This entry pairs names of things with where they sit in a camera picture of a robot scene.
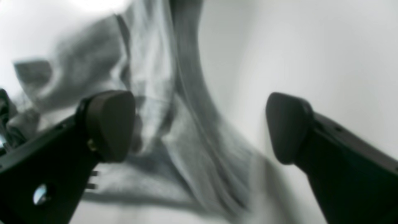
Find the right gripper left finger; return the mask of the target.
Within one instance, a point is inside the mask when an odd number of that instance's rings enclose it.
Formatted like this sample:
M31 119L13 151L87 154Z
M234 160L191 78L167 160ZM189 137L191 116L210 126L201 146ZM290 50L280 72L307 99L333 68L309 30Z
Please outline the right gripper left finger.
M113 90L86 98L74 115L31 140L6 129L15 113L1 90L1 223L68 224L95 166L125 160L134 96Z

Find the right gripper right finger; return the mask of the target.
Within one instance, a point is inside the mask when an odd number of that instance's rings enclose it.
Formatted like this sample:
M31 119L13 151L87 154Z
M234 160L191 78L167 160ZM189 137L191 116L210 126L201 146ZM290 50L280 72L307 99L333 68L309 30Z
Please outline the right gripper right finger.
M265 114L275 157L306 174L327 223L397 223L397 160L303 98L273 92Z

